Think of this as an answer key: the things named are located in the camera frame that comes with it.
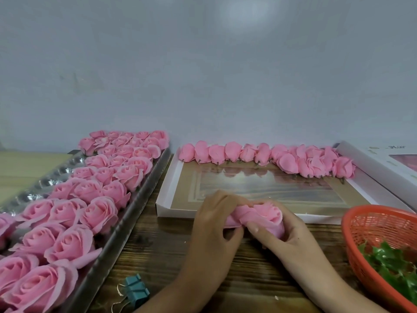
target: binder clip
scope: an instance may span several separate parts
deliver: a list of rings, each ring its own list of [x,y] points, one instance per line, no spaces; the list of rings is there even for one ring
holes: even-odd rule
[[[113,306],[116,304],[122,304],[123,302],[126,302],[120,309],[119,311],[120,313],[122,312],[123,308],[127,306],[128,304],[131,304],[133,308],[136,310],[149,299],[149,290],[147,289],[145,284],[142,282],[141,276],[138,274],[127,277],[125,279],[124,284],[121,284],[121,283],[118,284],[117,293],[120,296],[124,296],[124,299],[120,302],[116,302],[112,304],[111,313],[115,313],[113,311]]]

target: red basket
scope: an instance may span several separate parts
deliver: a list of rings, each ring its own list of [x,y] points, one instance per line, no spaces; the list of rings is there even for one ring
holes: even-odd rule
[[[341,230],[349,263],[365,288],[396,310],[417,313],[417,306],[388,284],[357,248],[364,242],[379,246],[385,240],[393,248],[407,246],[417,250],[417,215],[388,206],[361,205],[343,216]]]

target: metal tray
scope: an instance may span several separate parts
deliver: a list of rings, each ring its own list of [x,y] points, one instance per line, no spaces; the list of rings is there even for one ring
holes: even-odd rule
[[[102,252],[95,262],[79,270],[80,279],[78,284],[70,297],[58,308],[59,313],[85,313],[88,310],[96,293],[122,252],[138,217],[145,208],[149,196],[168,164],[170,156],[169,148],[162,151],[161,156],[154,161],[152,171],[145,178],[143,185],[132,193],[129,205],[119,212],[119,221],[115,228],[109,234],[98,239],[96,243],[103,247]],[[0,203],[0,213],[7,212],[16,215],[22,212],[30,202],[47,198],[55,184],[68,180],[75,168],[85,166],[85,158],[86,156],[82,152],[78,152],[40,178],[31,188],[22,191],[6,202]],[[11,237],[12,243],[21,240],[25,232],[22,230],[15,231]]]

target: white wall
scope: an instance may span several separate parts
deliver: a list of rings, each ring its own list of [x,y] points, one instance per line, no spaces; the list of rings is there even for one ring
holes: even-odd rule
[[[332,144],[417,129],[417,0],[0,0],[0,142]]]

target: wooden tabletop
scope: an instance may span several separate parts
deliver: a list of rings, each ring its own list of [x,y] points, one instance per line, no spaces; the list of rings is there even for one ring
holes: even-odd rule
[[[157,218],[155,201],[165,174],[139,217],[122,253],[90,306],[89,313],[111,312],[123,299],[116,290],[127,276],[139,273],[151,296],[174,280],[190,241],[193,220]],[[340,226],[309,225],[326,257],[353,288],[363,292],[349,266]],[[116,305],[114,313],[122,305]],[[124,313],[132,312],[126,306]],[[306,298],[279,260],[245,237],[229,274],[203,312],[320,312]]]

